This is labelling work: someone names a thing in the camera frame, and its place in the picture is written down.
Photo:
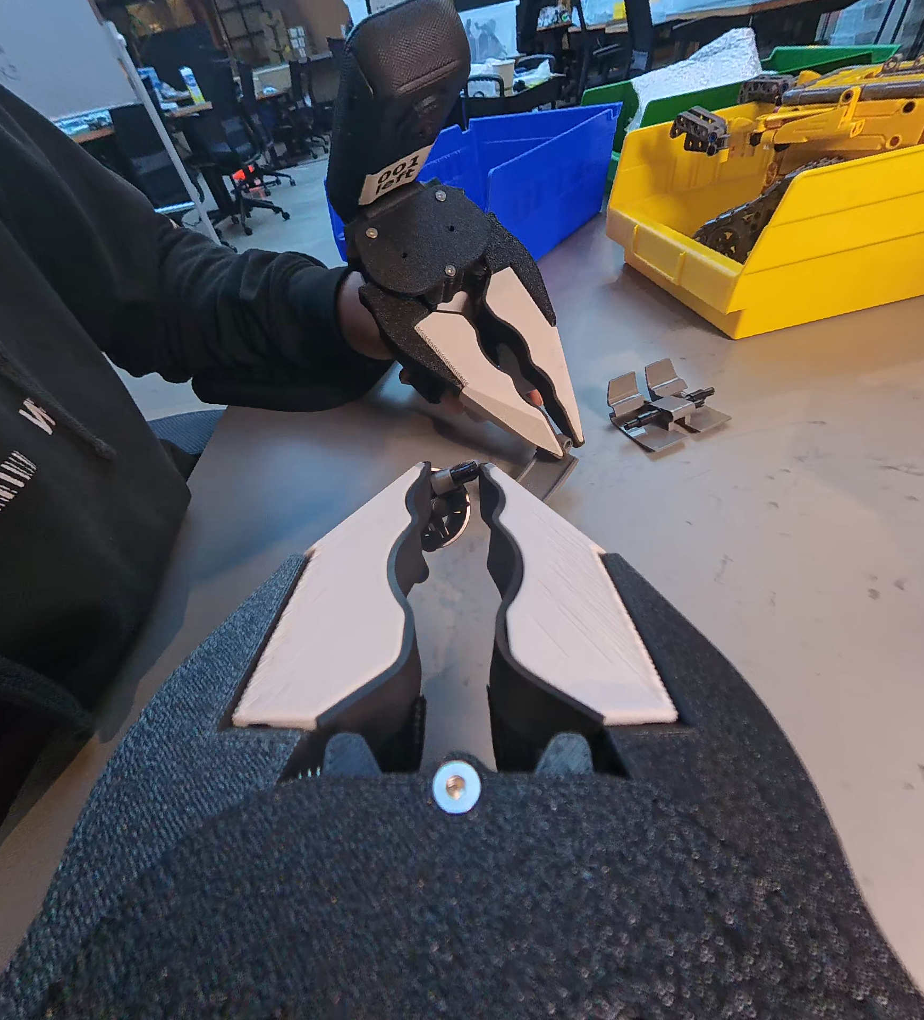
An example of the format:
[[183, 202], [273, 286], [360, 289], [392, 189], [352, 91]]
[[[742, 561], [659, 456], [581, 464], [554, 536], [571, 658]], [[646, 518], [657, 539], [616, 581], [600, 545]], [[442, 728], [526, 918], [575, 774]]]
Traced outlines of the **black utility cart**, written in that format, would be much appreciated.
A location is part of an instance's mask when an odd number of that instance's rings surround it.
[[473, 63], [462, 93], [465, 118], [556, 108], [566, 83], [551, 54]]

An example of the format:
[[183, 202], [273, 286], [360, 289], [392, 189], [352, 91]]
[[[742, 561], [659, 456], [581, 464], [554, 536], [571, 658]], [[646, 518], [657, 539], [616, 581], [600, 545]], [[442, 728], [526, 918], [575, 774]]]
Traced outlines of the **green plastic bin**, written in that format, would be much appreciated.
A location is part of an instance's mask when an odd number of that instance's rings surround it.
[[[865, 46], [783, 46], [761, 60], [763, 72], [797, 74], [802, 70], [829, 72], [846, 66], [882, 63], [899, 51], [897, 44]], [[679, 95], [664, 95], [649, 101], [640, 99], [632, 81], [609, 83], [587, 89], [583, 107], [620, 105], [613, 150], [619, 153], [629, 126], [654, 126], [670, 122], [694, 106], [710, 111], [737, 104], [741, 82], [722, 83]]]

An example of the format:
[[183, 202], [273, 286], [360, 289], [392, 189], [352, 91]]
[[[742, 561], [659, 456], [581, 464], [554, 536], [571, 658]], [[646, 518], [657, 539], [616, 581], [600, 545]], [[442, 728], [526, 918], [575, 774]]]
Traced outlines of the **person's left forearm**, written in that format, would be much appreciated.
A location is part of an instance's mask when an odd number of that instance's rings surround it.
[[98, 344], [133, 376], [191, 382], [204, 402], [321, 411], [392, 367], [355, 352], [336, 318], [349, 270], [300, 253], [233, 252], [149, 214], [98, 267]]

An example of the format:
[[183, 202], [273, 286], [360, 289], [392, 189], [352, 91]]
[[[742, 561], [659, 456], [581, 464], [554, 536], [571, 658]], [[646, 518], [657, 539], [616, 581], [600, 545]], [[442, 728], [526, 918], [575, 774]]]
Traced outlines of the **dark mesh chair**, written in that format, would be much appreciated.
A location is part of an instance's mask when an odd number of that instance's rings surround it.
[[150, 430], [184, 480], [188, 480], [196, 468], [224, 411], [224, 408], [200, 410], [148, 421]]

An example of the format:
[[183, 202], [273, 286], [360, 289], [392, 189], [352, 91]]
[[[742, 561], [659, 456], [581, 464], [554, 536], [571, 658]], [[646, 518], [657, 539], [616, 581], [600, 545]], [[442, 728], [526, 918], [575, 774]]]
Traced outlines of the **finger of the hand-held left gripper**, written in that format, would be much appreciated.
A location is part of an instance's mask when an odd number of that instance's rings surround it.
[[[459, 313], [435, 311], [418, 324], [417, 332], [459, 381], [463, 406], [512, 434], [503, 424], [510, 408], [506, 399], [521, 395], [511, 377], [482, 353], [475, 327]], [[562, 457], [562, 448], [538, 450], [554, 458]]]
[[516, 358], [527, 393], [538, 396], [537, 405], [525, 396], [506, 399], [505, 427], [538, 449], [561, 449], [555, 429], [580, 448], [580, 412], [557, 325], [512, 267], [490, 276], [484, 307], [494, 325], [504, 329], [504, 343]]

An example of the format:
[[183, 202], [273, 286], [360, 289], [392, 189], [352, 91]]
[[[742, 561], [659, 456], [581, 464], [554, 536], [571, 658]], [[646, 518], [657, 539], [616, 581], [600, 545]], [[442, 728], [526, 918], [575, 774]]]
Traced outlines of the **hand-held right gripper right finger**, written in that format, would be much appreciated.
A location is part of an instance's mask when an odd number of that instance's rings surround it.
[[623, 771], [608, 732], [679, 713], [606, 551], [501, 468], [480, 468], [479, 493], [501, 598], [487, 681], [497, 770], [532, 772], [552, 740], [574, 733], [591, 767]]

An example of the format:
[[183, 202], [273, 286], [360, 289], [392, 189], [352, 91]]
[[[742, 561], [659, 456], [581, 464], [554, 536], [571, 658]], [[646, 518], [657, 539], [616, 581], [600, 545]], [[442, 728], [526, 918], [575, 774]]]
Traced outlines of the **yellow plastic bin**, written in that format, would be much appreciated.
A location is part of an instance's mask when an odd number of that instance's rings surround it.
[[745, 263], [695, 241], [759, 195], [774, 156], [770, 146], [686, 152], [669, 123], [629, 132], [607, 235], [631, 268], [729, 338], [924, 295], [924, 145], [801, 173]]

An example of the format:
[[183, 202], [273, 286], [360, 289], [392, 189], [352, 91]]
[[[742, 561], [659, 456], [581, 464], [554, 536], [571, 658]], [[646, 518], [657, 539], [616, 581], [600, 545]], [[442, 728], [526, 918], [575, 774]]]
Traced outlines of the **yellow tracked toy robot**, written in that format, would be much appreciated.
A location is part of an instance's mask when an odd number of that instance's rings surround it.
[[694, 106], [673, 119], [670, 135], [684, 138], [686, 152], [723, 161], [770, 153], [758, 195], [692, 234], [745, 263], [802, 172], [924, 145], [924, 52], [826, 74], [761, 74], [740, 86], [738, 101], [764, 110], [732, 117]]

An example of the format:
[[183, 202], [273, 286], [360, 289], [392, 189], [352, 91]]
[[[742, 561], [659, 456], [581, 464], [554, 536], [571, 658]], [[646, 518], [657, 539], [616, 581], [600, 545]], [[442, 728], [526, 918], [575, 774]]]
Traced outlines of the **blue plastic bin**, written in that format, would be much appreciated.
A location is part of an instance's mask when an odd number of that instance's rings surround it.
[[461, 188], [541, 257], [601, 208], [620, 104], [444, 128], [421, 181]]

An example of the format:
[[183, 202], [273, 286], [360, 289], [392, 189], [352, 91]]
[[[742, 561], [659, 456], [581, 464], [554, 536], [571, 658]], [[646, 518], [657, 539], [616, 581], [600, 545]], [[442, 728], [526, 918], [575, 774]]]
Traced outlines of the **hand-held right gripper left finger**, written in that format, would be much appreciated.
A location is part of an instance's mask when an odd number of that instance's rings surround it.
[[431, 475], [415, 464], [314, 543], [251, 664], [232, 725], [302, 733], [295, 766], [318, 765], [337, 733], [362, 736], [386, 772], [421, 764], [426, 703], [408, 596], [429, 576]]

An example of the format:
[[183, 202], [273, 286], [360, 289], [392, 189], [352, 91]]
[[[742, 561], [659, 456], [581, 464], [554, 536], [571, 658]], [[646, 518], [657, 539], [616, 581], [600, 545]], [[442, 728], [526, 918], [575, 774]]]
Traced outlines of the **clear plastic bin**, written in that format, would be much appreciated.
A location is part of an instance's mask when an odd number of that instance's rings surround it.
[[472, 63], [519, 55], [518, 8], [518, 1], [487, 3], [466, 10], [457, 7], [469, 41]]

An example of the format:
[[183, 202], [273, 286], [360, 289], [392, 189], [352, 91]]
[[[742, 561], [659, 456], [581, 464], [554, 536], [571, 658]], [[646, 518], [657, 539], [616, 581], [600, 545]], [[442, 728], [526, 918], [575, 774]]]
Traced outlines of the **black wheel brick assembly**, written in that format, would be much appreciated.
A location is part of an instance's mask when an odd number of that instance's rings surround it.
[[468, 484], [480, 474], [478, 461], [434, 469], [430, 478], [430, 517], [421, 536], [425, 553], [445, 548], [463, 533], [471, 514]]

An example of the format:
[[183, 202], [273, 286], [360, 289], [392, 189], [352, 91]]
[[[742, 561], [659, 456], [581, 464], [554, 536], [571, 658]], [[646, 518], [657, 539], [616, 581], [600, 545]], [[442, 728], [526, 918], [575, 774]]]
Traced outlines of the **black office chair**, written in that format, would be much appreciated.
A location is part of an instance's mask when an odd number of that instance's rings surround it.
[[619, 2], [624, 13], [608, 24], [580, 29], [580, 90], [640, 76], [654, 67], [655, 27], [649, 1]]
[[269, 200], [269, 183], [295, 185], [286, 172], [271, 166], [270, 154], [248, 123], [227, 59], [214, 58], [196, 70], [200, 90], [211, 109], [200, 113], [188, 128], [192, 162], [214, 199], [211, 223], [232, 220], [251, 236], [248, 218], [262, 209], [290, 219], [290, 213]]
[[130, 181], [155, 211], [183, 225], [194, 203], [149, 111], [137, 103], [112, 108], [110, 116]]

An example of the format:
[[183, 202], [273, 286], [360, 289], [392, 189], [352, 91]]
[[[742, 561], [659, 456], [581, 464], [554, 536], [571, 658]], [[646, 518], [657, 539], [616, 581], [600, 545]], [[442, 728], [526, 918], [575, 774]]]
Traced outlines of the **grey hinged panel piece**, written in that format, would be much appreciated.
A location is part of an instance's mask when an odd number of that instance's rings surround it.
[[516, 482], [529, 491], [544, 503], [548, 503], [553, 495], [570, 478], [579, 461], [572, 452], [572, 441], [559, 437], [562, 457], [554, 458], [544, 450], [537, 450], [530, 461], [516, 477]]

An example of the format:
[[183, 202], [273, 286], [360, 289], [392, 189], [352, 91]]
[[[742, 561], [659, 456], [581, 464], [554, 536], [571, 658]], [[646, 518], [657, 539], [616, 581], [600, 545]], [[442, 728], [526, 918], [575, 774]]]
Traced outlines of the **large white whiteboard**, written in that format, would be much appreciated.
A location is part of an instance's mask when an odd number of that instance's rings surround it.
[[54, 122], [140, 102], [199, 215], [200, 232], [220, 243], [123, 35], [101, 19], [93, 2], [0, 1], [0, 83]]

